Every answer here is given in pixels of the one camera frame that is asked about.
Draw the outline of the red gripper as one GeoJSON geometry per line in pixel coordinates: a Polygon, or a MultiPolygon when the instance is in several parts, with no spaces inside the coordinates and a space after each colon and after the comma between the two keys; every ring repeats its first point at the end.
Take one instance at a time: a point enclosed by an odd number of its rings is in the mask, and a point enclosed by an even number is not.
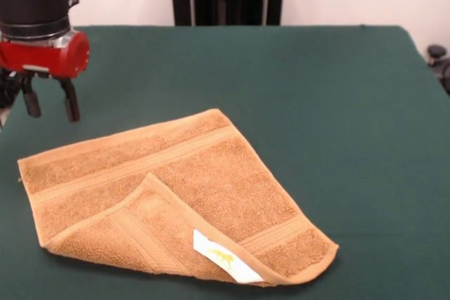
{"type": "MultiPolygon", "coordinates": [[[[15,72],[36,72],[59,79],[65,93],[65,111],[70,122],[80,119],[75,86],[70,80],[86,70],[90,44],[85,33],[70,30],[61,37],[37,41],[8,40],[1,37],[1,66],[15,72]]],[[[23,75],[22,96],[30,117],[41,117],[41,108],[32,88],[32,77],[23,75]]]]}

